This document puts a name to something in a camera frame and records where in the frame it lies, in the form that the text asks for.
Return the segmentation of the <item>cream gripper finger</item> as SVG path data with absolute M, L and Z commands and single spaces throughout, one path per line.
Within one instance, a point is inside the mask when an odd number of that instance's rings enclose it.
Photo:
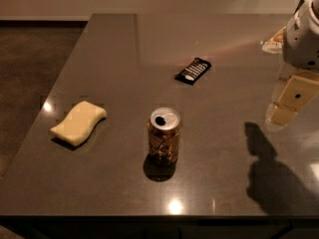
M 286 28 L 282 27 L 276 34 L 268 39 L 261 46 L 262 51 L 270 54 L 281 54 L 285 30 Z
M 266 111 L 265 127 L 280 131 L 319 95 L 319 74 L 301 70 L 288 79 L 282 79 L 273 93 Z

